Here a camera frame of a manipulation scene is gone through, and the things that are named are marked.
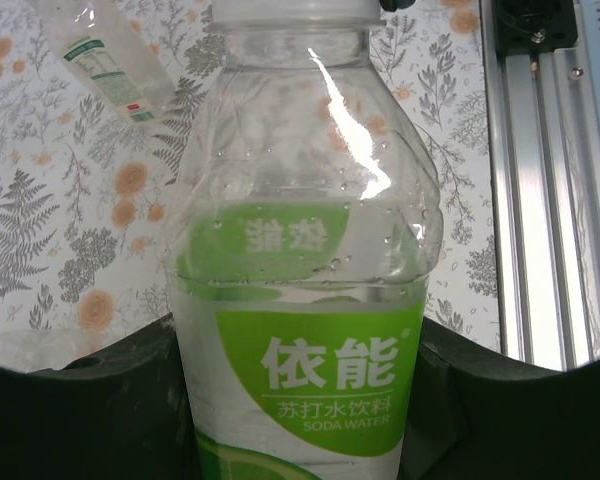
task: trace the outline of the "clear plastic bottle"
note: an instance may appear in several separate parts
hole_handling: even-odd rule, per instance
[[[51,50],[132,125],[158,121],[174,96],[167,72],[112,0],[28,0]]]
[[[214,2],[226,66],[167,253],[207,479],[396,478],[442,215],[431,158],[369,60],[379,13]]]

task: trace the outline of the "bottle label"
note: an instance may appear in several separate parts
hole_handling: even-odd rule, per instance
[[[83,38],[69,47],[64,59],[85,72],[122,115],[137,123],[156,118],[149,101],[116,64],[102,40]]]
[[[314,446],[376,457],[402,439],[423,304],[400,311],[217,313],[240,383]]]

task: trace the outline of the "fern leaf pattern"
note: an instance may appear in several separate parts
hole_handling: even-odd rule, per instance
[[[53,195],[38,196],[47,188],[44,184],[34,185],[35,178],[22,170],[16,170],[13,183],[3,195],[0,204],[0,297],[16,290],[30,290],[23,279],[43,272],[47,267],[35,267],[29,262],[50,241],[55,232],[47,235],[42,243],[31,246],[39,236],[47,220],[59,205],[49,205]]]
[[[167,182],[168,184],[175,181],[180,167],[180,159],[189,140],[189,131],[198,108],[204,100],[205,92],[200,91],[201,87],[202,84],[199,82],[185,77],[180,78],[172,117],[164,123],[172,133],[161,133],[154,136],[165,145],[155,149],[153,155],[169,167],[171,178]]]

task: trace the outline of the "white bottle cap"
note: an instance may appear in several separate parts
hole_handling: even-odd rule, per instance
[[[344,20],[377,23],[378,0],[213,0],[214,23]]]

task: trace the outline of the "floral wallpaper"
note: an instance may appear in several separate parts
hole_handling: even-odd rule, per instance
[[[0,333],[114,338],[169,310],[156,252],[223,38],[209,29],[209,0],[116,3],[177,86],[177,115],[149,131],[118,120],[69,75],[23,0],[0,0]],[[427,314],[497,349],[478,2],[418,0],[388,15],[372,32],[372,61],[440,175],[446,232]]]

